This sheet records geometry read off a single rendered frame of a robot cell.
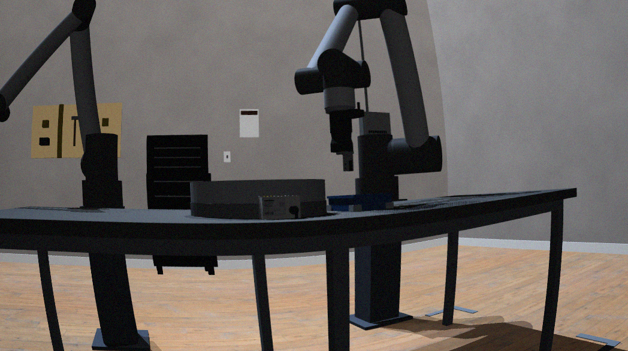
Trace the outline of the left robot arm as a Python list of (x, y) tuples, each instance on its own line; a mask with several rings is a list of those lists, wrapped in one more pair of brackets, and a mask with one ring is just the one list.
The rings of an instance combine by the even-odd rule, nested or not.
[[(357, 20), (380, 18), (400, 107), (405, 138), (391, 134), (358, 136), (359, 178), (355, 194), (393, 193), (398, 199), (398, 174), (440, 172), (442, 146), (429, 136), (418, 70), (405, 16), (405, 0), (333, 0), (335, 18), (307, 68), (295, 72), (300, 95), (330, 87), (370, 87), (366, 61), (343, 53)], [(363, 178), (366, 177), (366, 178)]]

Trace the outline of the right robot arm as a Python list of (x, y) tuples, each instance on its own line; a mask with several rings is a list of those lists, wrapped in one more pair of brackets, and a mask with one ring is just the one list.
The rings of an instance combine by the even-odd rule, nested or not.
[[(0, 122), (10, 104), (49, 57), (70, 36), (71, 60), (83, 157), (83, 206), (123, 207), (118, 180), (116, 134), (101, 133), (93, 79), (89, 25), (96, 0), (75, 0), (73, 10), (39, 44), (0, 89)], [(86, 147), (84, 147), (86, 145)], [(83, 162), (82, 162), (83, 160)]]

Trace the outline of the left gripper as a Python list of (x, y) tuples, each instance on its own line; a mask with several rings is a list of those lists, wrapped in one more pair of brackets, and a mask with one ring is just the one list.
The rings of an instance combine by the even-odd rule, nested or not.
[(355, 109), (355, 90), (351, 87), (324, 89), (324, 109), (330, 115), (331, 152), (343, 155), (343, 171), (354, 171), (352, 119), (364, 117), (360, 102)]

